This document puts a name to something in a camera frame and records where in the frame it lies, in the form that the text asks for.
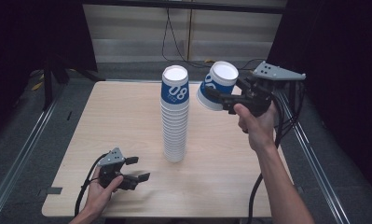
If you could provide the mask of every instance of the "person's right arm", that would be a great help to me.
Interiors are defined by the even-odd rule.
[[[255,118],[243,105],[234,106],[239,126],[247,130],[250,147],[255,151],[269,196],[273,223],[314,223],[310,211],[293,186],[273,142],[275,107],[272,104]]]

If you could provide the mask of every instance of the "hand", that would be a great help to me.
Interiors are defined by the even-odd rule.
[[[92,181],[90,182],[88,198],[84,209],[78,214],[77,217],[75,217],[75,219],[72,220],[71,223],[91,223],[91,221],[99,217],[110,201],[112,192],[117,191],[117,187],[124,179],[122,175],[119,175],[112,180],[107,188],[104,189],[99,184],[99,179],[96,179],[99,177],[100,170],[101,167],[97,166],[95,172],[93,173]]]
[[[273,126],[276,108],[273,103],[266,113],[256,118],[249,109],[241,104],[234,105],[234,110],[239,116],[238,125],[249,133],[249,144],[255,152],[260,152],[274,145]]]

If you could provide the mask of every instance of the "stacked paper cups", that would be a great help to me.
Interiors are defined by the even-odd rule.
[[[187,70],[179,65],[162,74],[161,114],[164,154],[168,161],[180,161],[186,154],[189,89]]]

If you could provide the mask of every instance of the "wooden table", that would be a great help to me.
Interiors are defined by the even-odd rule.
[[[160,83],[96,83],[52,184],[62,193],[48,195],[43,215],[73,216],[91,165],[119,147],[125,157],[139,157],[122,173],[151,176],[136,190],[114,193],[104,217],[247,217],[260,174],[257,157],[238,127],[238,116],[208,110],[198,102],[199,85],[189,86],[186,156],[173,163],[163,155]],[[264,182],[255,196],[254,214],[270,217]]]

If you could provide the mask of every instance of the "horizontal bar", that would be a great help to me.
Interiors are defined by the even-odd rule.
[[[182,8],[182,9],[199,9],[212,11],[234,11],[234,12],[254,12],[268,14],[283,14],[293,10],[285,7],[257,7],[230,4],[213,4],[213,3],[196,3],[183,1],[152,1],[152,0],[79,0],[71,1],[86,5],[102,6],[124,6],[124,7],[165,7],[165,8]]]

